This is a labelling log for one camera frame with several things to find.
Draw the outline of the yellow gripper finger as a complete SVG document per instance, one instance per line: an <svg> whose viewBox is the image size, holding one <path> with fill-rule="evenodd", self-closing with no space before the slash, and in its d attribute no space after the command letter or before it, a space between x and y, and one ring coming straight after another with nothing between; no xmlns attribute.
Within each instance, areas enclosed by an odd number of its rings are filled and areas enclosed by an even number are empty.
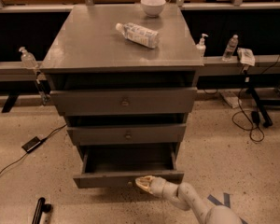
<svg viewBox="0 0 280 224"><path fill-rule="evenodd" d="M150 186L155 179L153 175L140 176L135 179L135 183L137 186Z"/></svg>
<svg viewBox="0 0 280 224"><path fill-rule="evenodd" d="M140 188L141 190L149 193L149 194L153 194L153 192L151 191L150 185L143 185L143 184L138 184L136 183L137 187Z"/></svg>

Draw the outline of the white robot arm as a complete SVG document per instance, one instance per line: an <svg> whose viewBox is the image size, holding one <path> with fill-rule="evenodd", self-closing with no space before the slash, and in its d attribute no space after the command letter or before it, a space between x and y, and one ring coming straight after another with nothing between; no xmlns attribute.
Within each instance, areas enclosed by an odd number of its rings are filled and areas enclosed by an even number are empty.
<svg viewBox="0 0 280 224"><path fill-rule="evenodd" d="M192 210L199 224L242 224L229 207L217 205L208 208L190 183L174 184L153 175L137 177L135 183L140 189L167 200L181 210Z"/></svg>

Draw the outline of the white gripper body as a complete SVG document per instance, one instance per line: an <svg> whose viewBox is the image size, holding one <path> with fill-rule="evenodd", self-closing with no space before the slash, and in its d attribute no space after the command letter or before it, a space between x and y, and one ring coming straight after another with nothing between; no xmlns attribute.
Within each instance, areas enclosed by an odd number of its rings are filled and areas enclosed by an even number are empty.
<svg viewBox="0 0 280 224"><path fill-rule="evenodd" d="M177 199L178 185L162 177L154 177L150 182L149 193L166 200Z"/></svg>

